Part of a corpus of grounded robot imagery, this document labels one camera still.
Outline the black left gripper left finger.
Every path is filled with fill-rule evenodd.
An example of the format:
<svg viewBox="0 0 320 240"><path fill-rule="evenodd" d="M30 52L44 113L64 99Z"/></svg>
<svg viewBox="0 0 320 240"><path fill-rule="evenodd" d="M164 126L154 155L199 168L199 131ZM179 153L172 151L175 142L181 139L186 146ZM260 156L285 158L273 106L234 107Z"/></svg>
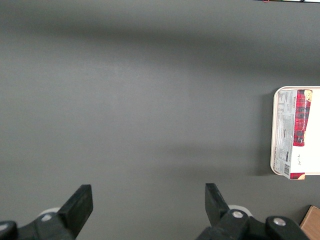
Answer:
<svg viewBox="0 0 320 240"><path fill-rule="evenodd" d="M81 185L57 210L18 229L19 240L75 240L93 211L92 186Z"/></svg>

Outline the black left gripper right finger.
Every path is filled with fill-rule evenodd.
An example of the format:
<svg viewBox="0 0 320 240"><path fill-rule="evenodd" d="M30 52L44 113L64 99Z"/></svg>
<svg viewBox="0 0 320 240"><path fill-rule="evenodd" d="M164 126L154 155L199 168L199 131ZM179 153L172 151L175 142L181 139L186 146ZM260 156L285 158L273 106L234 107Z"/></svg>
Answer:
<svg viewBox="0 0 320 240"><path fill-rule="evenodd" d="M255 220L245 207L228 205L214 183L205 185L205 211L210 226L198 240L264 240L265 224Z"/></svg>

